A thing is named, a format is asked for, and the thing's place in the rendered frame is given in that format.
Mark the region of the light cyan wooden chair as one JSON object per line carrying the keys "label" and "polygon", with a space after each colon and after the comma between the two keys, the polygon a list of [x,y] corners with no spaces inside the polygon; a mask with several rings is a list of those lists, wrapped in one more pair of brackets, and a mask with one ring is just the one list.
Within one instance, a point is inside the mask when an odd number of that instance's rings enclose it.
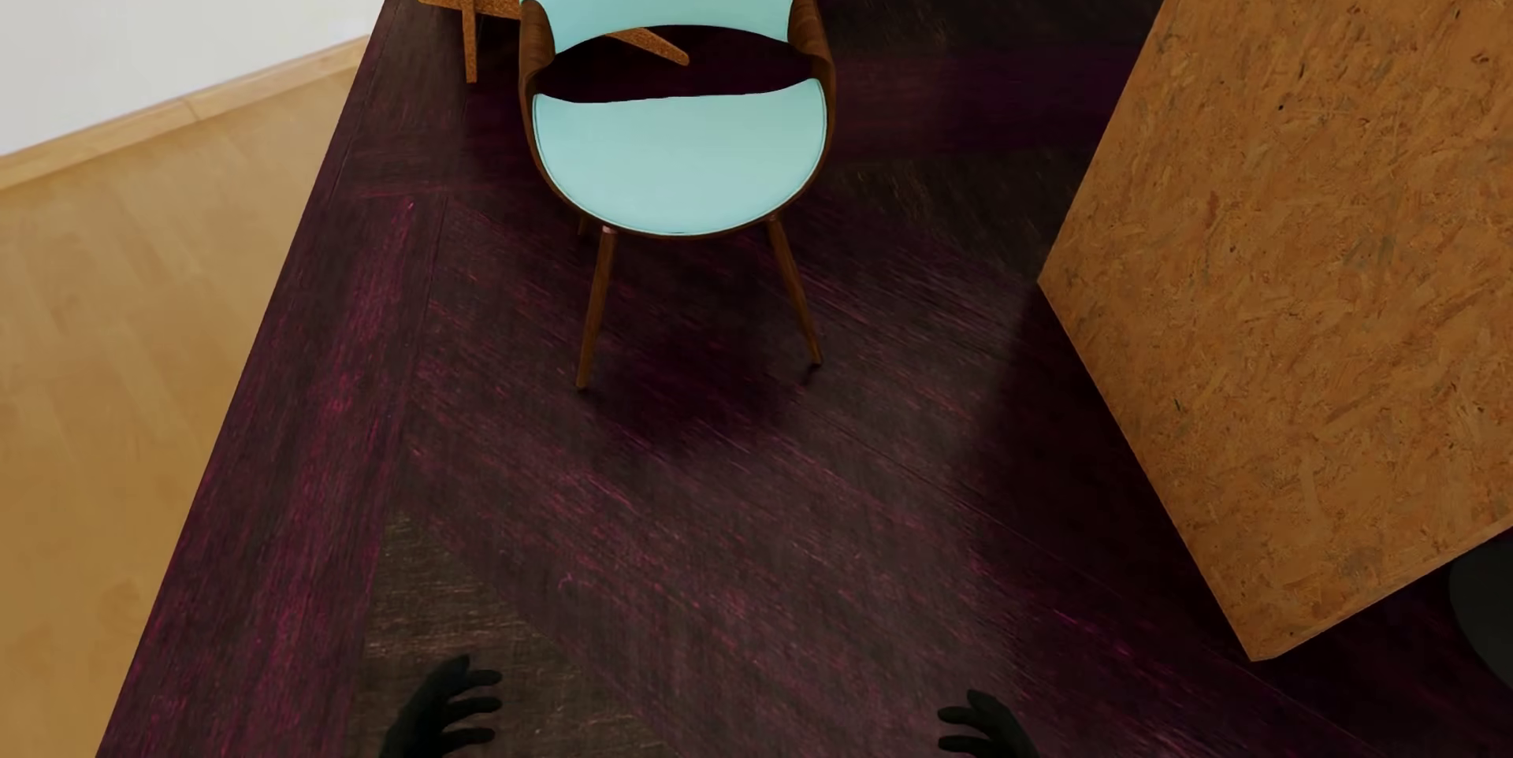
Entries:
{"label": "light cyan wooden chair", "polygon": [[[837,68],[817,0],[519,0],[517,91],[554,194],[601,228],[575,384],[587,387],[620,235],[708,239],[763,224],[812,365],[823,354],[784,210],[811,188],[837,129]],[[778,39],[809,76],[779,91],[567,101],[542,95],[558,51],[596,36],[713,27]]]}

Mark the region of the large particle board panel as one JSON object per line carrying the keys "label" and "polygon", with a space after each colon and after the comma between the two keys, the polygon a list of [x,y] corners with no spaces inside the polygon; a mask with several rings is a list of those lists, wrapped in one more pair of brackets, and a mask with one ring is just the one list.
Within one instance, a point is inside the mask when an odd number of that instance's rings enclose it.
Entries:
{"label": "large particle board panel", "polygon": [[1513,0],[1163,0],[1038,284],[1250,660],[1513,528]]}

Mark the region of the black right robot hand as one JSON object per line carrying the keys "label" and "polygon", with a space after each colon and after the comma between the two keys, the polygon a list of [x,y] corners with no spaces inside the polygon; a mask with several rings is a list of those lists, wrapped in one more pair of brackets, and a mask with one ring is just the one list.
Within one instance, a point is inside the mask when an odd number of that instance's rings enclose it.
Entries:
{"label": "black right robot hand", "polygon": [[1042,758],[1015,714],[997,697],[967,691],[967,704],[946,707],[937,717],[947,725],[973,729],[973,734],[949,734],[937,741],[946,753],[968,758]]}

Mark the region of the dark round object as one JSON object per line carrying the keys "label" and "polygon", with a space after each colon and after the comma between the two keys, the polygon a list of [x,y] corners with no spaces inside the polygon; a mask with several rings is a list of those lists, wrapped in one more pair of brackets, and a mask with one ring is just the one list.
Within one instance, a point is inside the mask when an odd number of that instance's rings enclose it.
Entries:
{"label": "dark round object", "polygon": [[1475,655],[1513,690],[1513,534],[1456,558],[1448,595],[1456,623]]}

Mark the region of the dark purple woven rug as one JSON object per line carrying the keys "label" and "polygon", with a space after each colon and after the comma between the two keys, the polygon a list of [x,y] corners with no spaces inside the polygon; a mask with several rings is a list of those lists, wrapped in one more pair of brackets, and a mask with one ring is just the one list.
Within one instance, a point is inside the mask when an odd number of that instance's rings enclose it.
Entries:
{"label": "dark purple woven rug", "polygon": [[377,758],[472,652],[458,758],[1513,758],[1428,573],[1251,663],[1033,278],[1163,0],[822,0],[840,129],[763,228],[595,262],[516,27],[384,0],[98,758]]}

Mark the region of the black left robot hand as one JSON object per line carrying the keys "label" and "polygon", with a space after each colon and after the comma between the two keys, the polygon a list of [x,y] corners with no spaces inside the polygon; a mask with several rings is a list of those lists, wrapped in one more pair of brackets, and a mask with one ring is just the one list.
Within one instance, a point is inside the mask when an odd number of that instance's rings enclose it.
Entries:
{"label": "black left robot hand", "polygon": [[448,758],[460,749],[493,741],[496,729],[492,726],[455,725],[499,711],[502,702],[493,694],[461,694],[501,682],[501,670],[477,669],[468,654],[443,660],[427,673],[387,728],[378,758]]}

